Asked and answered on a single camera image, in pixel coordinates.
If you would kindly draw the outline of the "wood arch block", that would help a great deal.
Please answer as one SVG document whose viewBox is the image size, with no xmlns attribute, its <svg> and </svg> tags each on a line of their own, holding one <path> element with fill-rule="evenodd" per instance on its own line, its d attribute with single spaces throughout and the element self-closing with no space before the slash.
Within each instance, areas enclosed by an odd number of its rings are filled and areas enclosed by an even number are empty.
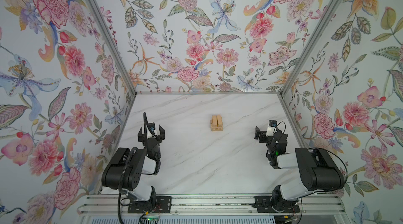
<svg viewBox="0 0 403 224">
<path fill-rule="evenodd" d="M 211 131 L 223 131 L 224 127 L 223 126 L 213 126 L 211 125 Z"/>
</svg>

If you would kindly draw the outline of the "numbered long wood block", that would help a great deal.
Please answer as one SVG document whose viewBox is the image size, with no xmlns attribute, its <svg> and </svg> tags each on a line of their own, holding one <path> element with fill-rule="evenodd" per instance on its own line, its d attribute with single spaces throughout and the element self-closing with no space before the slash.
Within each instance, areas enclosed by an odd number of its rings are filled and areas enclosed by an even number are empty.
<svg viewBox="0 0 403 224">
<path fill-rule="evenodd" d="M 213 115 L 213 116 L 212 116 L 211 125 L 212 125 L 213 127 L 218 126 L 218 121 L 217 121 L 217 116 L 216 116 L 216 115 Z"/>
</svg>

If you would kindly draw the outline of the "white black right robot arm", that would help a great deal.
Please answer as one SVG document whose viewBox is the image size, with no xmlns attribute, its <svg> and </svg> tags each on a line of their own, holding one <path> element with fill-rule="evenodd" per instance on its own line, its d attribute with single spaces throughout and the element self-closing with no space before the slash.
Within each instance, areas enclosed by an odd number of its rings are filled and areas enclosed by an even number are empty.
<svg viewBox="0 0 403 224">
<path fill-rule="evenodd" d="M 342 189 L 347 180 L 324 148 L 295 148 L 287 152 L 288 135 L 276 126 L 255 127 L 255 139 L 267 147 L 266 158 L 274 169 L 297 170 L 296 178 L 277 185 L 266 204 L 275 212 L 294 208 L 300 199 L 316 192 Z"/>
</svg>

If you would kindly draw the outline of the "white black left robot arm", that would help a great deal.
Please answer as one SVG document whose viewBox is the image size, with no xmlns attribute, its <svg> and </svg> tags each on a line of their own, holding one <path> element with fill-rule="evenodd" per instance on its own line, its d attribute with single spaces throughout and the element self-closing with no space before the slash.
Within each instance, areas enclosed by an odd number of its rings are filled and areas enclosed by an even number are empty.
<svg viewBox="0 0 403 224">
<path fill-rule="evenodd" d="M 160 144 L 165 140 L 165 129 L 154 129 L 152 123 L 141 128 L 138 140 L 143 148 L 120 147 L 105 168 L 101 183 L 103 187 L 117 190 L 131 201 L 149 202 L 155 189 L 141 180 L 142 175 L 157 175 L 161 167 Z"/>
</svg>

